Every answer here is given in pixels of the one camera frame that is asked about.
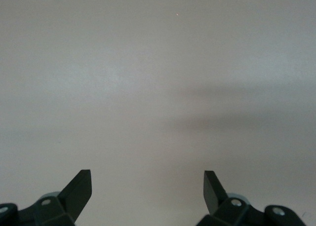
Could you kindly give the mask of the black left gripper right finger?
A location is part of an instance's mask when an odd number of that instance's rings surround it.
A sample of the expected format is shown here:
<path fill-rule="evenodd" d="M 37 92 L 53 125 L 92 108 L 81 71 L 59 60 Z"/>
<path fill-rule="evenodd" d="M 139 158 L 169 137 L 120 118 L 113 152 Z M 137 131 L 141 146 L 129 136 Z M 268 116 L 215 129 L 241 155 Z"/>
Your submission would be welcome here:
<path fill-rule="evenodd" d="M 229 196 L 214 171 L 205 171 L 203 197 L 209 214 L 198 226 L 304 226 L 302 219 L 291 209 L 268 205 L 263 212 L 240 197 Z"/>

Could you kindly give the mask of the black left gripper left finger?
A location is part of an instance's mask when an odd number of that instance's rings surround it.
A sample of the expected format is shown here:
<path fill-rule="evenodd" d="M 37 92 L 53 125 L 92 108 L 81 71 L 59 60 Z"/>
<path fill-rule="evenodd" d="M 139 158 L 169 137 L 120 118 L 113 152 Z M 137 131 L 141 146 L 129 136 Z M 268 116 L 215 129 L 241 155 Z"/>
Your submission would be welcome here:
<path fill-rule="evenodd" d="M 2 226 L 74 226 L 92 196 L 90 170 L 80 170 L 60 191 L 19 210 L 14 203 L 0 205 Z"/>

